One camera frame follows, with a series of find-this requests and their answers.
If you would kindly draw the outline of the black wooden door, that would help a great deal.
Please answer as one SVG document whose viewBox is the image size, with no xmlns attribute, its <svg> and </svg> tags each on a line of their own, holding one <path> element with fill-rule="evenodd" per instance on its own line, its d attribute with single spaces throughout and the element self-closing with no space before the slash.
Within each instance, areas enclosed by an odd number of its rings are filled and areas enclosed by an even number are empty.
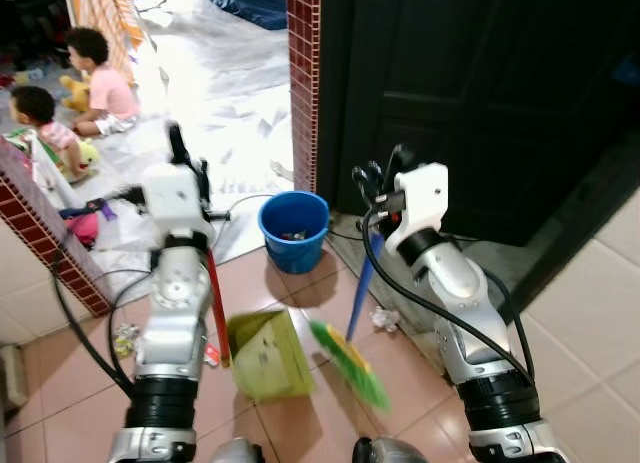
<svg viewBox="0 0 640 463">
<path fill-rule="evenodd" d="M 361 215 L 351 172 L 404 148 L 451 171 L 444 230 L 550 247 L 530 306 L 626 201 L 640 0 L 320 0 L 317 192 Z"/>
</svg>

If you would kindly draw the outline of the orange play fence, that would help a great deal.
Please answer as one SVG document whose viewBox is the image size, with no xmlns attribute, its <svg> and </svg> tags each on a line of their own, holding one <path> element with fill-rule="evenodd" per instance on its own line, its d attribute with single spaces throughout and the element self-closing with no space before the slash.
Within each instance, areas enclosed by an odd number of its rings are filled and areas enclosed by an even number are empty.
<svg viewBox="0 0 640 463">
<path fill-rule="evenodd" d="M 138 48 L 146 42 L 134 0 L 69 0 L 73 27 L 90 27 L 108 41 L 109 64 L 136 85 Z"/>
</svg>

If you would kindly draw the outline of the green dustpan with red handle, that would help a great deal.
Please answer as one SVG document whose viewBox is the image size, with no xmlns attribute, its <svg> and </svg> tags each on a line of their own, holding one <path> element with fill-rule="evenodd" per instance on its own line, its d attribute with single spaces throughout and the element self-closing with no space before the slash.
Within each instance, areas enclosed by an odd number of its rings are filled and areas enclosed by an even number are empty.
<svg viewBox="0 0 640 463">
<path fill-rule="evenodd" d="M 308 395 L 314 390 L 311 361 L 300 331 L 305 318 L 265 249 L 218 266 L 227 340 L 223 357 L 239 393 L 253 402 Z"/>
</svg>

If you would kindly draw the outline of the grey right robot knee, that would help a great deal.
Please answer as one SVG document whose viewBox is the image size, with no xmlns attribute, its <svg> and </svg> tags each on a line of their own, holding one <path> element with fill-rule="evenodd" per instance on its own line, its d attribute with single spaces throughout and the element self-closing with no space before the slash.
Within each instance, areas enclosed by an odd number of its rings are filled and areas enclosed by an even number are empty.
<svg viewBox="0 0 640 463">
<path fill-rule="evenodd" d="M 351 463 L 429 463 L 415 446 L 394 437 L 360 437 Z"/>
</svg>

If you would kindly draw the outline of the blue plastic bucket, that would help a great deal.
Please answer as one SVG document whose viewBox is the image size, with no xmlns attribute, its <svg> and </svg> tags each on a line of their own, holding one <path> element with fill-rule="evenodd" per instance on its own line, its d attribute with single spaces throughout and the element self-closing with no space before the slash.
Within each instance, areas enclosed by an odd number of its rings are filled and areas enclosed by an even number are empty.
<svg viewBox="0 0 640 463">
<path fill-rule="evenodd" d="M 259 211 L 266 251 L 284 274 L 307 274 L 319 265 L 329 222 L 329 204 L 306 190 L 271 195 Z"/>
</svg>

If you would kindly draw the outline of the grey left robot knee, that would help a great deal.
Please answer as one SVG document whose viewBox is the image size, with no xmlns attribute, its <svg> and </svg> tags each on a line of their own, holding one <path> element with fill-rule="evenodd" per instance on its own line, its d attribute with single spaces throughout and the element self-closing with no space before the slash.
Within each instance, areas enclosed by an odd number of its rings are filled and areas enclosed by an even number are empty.
<svg viewBox="0 0 640 463">
<path fill-rule="evenodd" d="M 207 463 L 266 463 L 266 458 L 259 444 L 247 437 L 233 437 L 212 451 Z"/>
</svg>

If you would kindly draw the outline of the child in pink shirt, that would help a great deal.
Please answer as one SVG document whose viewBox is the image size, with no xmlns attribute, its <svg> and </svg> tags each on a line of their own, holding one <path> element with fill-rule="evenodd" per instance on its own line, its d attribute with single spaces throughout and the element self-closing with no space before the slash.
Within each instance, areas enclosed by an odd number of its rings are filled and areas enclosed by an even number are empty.
<svg viewBox="0 0 640 463">
<path fill-rule="evenodd" d="M 65 34 L 70 62 L 88 76 L 88 107 L 73 120 L 78 137 L 125 133 L 140 115 L 134 91 L 123 73 L 108 64 L 108 41 L 99 30 L 73 27 Z"/>
</svg>

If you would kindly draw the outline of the crumpled white paper scrap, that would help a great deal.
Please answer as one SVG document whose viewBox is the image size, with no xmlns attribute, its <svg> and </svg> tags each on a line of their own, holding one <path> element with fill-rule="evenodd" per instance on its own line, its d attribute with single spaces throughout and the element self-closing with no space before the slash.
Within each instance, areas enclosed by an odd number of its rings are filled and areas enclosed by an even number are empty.
<svg viewBox="0 0 640 463">
<path fill-rule="evenodd" d="M 396 332 L 401 325 L 401 313 L 379 306 L 372 309 L 370 320 L 378 331 Z"/>
</svg>

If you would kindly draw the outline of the dark blue mattress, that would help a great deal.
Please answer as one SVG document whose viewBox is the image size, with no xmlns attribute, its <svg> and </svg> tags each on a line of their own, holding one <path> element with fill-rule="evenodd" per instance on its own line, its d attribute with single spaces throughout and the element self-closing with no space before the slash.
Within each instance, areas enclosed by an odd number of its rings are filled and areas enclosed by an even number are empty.
<svg viewBox="0 0 640 463">
<path fill-rule="evenodd" d="M 287 1 L 285 0 L 210 0 L 224 12 L 250 21 L 266 30 L 288 28 Z"/>
</svg>

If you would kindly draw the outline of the green broom with blue handle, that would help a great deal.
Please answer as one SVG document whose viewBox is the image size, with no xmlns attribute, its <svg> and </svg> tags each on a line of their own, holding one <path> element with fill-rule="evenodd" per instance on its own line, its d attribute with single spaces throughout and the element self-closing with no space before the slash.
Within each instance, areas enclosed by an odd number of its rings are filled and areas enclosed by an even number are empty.
<svg viewBox="0 0 640 463">
<path fill-rule="evenodd" d="M 324 249 L 321 261 L 326 258 L 332 259 L 333 274 L 303 293 L 312 335 L 355 393 L 370 407 L 388 411 L 388 391 L 357 348 L 361 332 L 374 329 L 372 311 L 378 307 L 378 300 L 371 297 L 369 288 L 375 272 L 366 258 L 361 259 L 358 272 L 339 254 Z"/>
</svg>

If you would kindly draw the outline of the yellow plush toy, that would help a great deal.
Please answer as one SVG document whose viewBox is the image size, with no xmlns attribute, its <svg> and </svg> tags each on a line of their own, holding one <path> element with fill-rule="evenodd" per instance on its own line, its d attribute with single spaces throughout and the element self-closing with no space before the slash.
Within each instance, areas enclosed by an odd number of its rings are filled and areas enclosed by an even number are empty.
<svg viewBox="0 0 640 463">
<path fill-rule="evenodd" d="M 65 91 L 61 105 L 77 114 L 90 110 L 90 84 L 70 75 L 59 76 L 59 83 Z"/>
</svg>

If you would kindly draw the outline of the crumpled clear wrapper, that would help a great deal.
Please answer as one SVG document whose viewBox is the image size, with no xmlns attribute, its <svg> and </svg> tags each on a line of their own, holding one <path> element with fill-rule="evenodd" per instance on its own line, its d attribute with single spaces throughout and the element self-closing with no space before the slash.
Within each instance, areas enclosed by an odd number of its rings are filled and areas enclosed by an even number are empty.
<svg viewBox="0 0 640 463">
<path fill-rule="evenodd" d="M 136 340 L 140 329 L 133 323 L 119 323 L 111 332 L 111 347 L 116 358 L 131 358 L 136 352 Z"/>
</svg>

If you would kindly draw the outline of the pink bag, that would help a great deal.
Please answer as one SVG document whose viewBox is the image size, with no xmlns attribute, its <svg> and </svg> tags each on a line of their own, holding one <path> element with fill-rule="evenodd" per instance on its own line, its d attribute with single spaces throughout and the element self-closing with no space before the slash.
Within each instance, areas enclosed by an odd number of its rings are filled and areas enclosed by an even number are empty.
<svg viewBox="0 0 640 463">
<path fill-rule="evenodd" d="M 84 210 L 63 210 L 59 212 L 59 215 L 67 222 L 70 233 L 76 236 L 78 242 L 87 251 L 92 251 L 100 235 L 99 213 Z"/>
</svg>

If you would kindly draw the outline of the small child in patterned top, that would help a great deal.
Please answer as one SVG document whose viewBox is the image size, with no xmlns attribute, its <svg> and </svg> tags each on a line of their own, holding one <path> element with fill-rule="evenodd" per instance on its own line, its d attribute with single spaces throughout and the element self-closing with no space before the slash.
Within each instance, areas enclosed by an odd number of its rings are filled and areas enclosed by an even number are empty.
<svg viewBox="0 0 640 463">
<path fill-rule="evenodd" d="M 20 125 L 35 129 L 41 142 L 54 151 L 59 169 L 70 183 L 76 184 L 90 175 L 81 139 L 67 125 L 55 120 L 58 105 L 49 92 L 36 85 L 15 85 L 10 91 L 10 108 Z"/>
</svg>

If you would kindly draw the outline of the grey robot knee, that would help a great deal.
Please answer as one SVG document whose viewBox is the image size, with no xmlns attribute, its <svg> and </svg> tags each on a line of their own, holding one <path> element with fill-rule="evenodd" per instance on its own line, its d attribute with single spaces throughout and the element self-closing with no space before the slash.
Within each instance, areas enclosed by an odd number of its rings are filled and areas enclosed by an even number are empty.
<svg viewBox="0 0 640 463">
<path fill-rule="evenodd" d="M 212 451 L 207 463 L 266 463 L 266 458 L 259 444 L 247 437 L 233 437 Z"/>
<path fill-rule="evenodd" d="M 415 446 L 394 437 L 360 437 L 351 463 L 429 463 Z"/>
</svg>

